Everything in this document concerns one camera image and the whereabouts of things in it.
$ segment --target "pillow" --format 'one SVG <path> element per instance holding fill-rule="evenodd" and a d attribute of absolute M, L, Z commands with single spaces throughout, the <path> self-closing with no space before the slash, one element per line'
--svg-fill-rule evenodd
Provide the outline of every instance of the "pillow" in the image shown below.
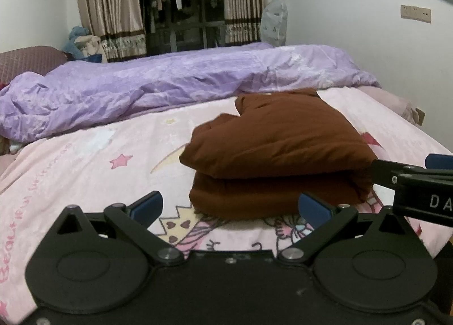
<path fill-rule="evenodd" d="M 417 124 L 419 121 L 418 113 L 413 109 L 410 101 L 398 97 L 390 92 L 373 86 L 360 86 L 359 90 L 365 92 L 368 96 L 375 99 L 377 102 L 386 106 L 390 110 L 403 117 L 411 124 Z"/>
<path fill-rule="evenodd" d="M 213 178 L 248 179 L 359 170 L 376 158 L 314 89 L 242 95 L 236 108 L 240 117 L 222 114 L 193 131 L 182 164 Z"/>
<path fill-rule="evenodd" d="M 46 75 L 67 62 L 63 52 L 49 46 L 27 47 L 0 53 L 0 89 L 19 74 L 34 72 Z"/>
<path fill-rule="evenodd" d="M 283 0 L 273 0 L 264 8 L 261 16 L 261 41 L 274 47 L 286 42 L 288 8 Z"/>

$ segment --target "electrical outlet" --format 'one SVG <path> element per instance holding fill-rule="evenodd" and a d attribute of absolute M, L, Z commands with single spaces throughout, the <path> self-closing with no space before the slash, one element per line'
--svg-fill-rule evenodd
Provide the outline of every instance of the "electrical outlet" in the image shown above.
<path fill-rule="evenodd" d="M 401 18 L 431 23 L 431 9 L 401 5 Z"/>

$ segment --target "purple comforter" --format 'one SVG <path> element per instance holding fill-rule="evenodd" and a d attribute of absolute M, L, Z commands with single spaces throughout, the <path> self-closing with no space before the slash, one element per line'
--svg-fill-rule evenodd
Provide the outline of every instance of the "purple comforter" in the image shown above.
<path fill-rule="evenodd" d="M 146 111 L 242 92 L 379 86 L 343 50 L 252 44 L 124 63 L 66 63 L 46 76 L 26 72 L 0 91 L 0 135 L 32 142 Z"/>

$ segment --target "brown towel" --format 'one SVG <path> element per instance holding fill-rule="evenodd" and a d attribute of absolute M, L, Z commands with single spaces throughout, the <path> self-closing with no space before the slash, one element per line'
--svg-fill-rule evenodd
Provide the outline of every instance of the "brown towel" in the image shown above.
<path fill-rule="evenodd" d="M 365 201 L 376 158 L 354 127 L 314 89 L 243 95 L 240 117 L 222 114 L 197 127 L 180 156 L 197 171 L 190 200 L 221 218 L 297 212 L 298 196 Z"/>

